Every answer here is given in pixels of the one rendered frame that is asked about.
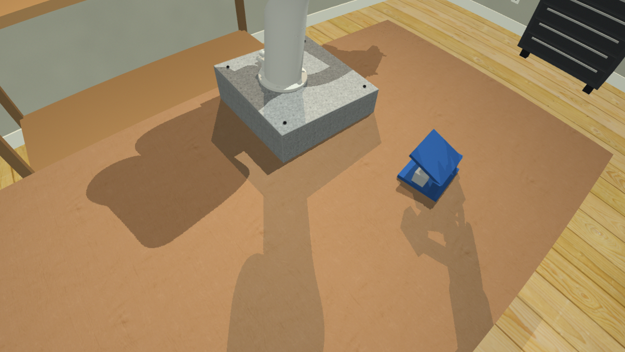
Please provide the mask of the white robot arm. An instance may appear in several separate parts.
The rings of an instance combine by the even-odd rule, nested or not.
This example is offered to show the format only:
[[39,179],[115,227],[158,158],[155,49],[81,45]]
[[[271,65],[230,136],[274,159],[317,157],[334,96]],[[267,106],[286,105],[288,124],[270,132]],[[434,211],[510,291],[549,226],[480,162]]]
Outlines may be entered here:
[[[264,50],[259,82],[275,92],[293,92],[307,83],[303,67],[309,0],[269,0],[264,10]],[[263,58],[262,58],[263,57]]]

